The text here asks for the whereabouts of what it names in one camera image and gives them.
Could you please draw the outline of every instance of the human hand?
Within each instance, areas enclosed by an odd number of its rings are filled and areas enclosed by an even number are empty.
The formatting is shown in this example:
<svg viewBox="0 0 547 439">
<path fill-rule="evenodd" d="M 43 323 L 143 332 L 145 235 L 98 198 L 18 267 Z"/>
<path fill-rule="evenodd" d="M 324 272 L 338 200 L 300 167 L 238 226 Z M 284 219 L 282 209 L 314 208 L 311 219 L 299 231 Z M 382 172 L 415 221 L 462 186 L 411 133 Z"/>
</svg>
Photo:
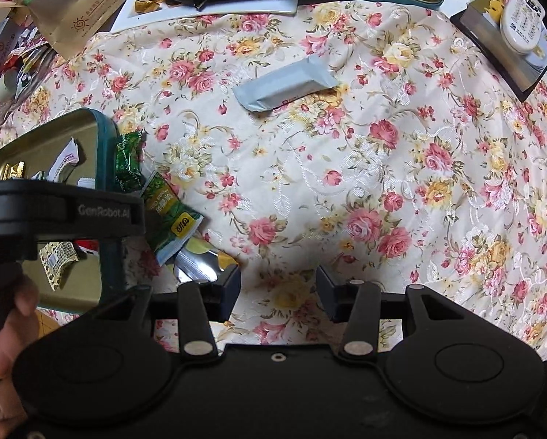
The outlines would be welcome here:
<svg viewBox="0 0 547 439">
<path fill-rule="evenodd" d="M 34 311 L 38 305 L 38 287 L 28 278 L 15 292 L 12 310 L 0 331 L 0 439 L 27 419 L 11 381 L 11 369 L 21 351 L 38 339 L 39 322 Z"/>
</svg>

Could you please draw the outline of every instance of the tablecloth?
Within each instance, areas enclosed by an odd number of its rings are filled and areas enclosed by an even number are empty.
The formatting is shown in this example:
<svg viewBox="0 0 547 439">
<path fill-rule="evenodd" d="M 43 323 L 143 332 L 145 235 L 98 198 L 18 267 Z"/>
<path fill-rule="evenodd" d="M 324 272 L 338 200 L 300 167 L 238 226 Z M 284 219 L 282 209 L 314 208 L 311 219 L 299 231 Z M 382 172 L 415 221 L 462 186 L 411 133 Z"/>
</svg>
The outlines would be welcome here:
<svg viewBox="0 0 547 439">
<path fill-rule="evenodd" d="M 248 113 L 232 88 L 319 54 L 339 85 Z M 325 262 L 386 292 L 423 283 L 547 359 L 547 84 L 519 103 L 437 11 L 348 1 L 294 17 L 204 16 L 99 34 L 0 127 L 0 147 L 79 107 L 147 133 L 143 165 L 205 216 L 243 268 L 218 346 L 336 342 Z M 177 280 L 145 241 L 127 284 Z M 59 320 L 72 317 L 52 314 Z M 176 346 L 175 321 L 156 338 Z M 383 321 L 380 345 L 401 340 Z"/>
</svg>

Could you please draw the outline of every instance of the smiling sun logo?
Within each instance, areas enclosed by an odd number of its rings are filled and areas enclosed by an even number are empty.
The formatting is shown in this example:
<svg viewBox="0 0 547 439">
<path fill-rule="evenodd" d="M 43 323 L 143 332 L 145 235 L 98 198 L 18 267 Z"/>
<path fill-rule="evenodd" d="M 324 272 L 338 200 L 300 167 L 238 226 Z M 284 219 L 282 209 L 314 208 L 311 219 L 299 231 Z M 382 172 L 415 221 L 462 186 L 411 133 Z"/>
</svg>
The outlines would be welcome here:
<svg viewBox="0 0 547 439">
<path fill-rule="evenodd" d="M 72 27 L 76 31 L 80 31 L 85 29 L 88 26 L 88 20 L 85 20 L 84 18 L 77 18 L 76 21 L 73 23 Z"/>
</svg>

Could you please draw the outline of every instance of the green wrapper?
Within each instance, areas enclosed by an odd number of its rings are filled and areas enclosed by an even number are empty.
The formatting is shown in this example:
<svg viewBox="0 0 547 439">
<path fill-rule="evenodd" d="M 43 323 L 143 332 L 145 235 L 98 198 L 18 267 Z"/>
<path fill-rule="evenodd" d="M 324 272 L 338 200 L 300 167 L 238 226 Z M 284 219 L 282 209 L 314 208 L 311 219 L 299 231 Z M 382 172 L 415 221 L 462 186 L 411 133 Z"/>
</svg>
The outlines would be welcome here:
<svg viewBox="0 0 547 439">
<path fill-rule="evenodd" d="M 154 173 L 141 192 L 147 211 L 160 215 L 157 229 L 147 230 L 146 240 L 154 251 L 158 264 L 182 249 L 203 220 L 200 213 L 186 206 L 159 173 Z"/>
<path fill-rule="evenodd" d="M 141 145 L 142 130 L 125 133 L 117 137 L 115 155 L 115 185 L 118 191 L 132 193 L 144 186 L 137 151 Z"/>
</svg>

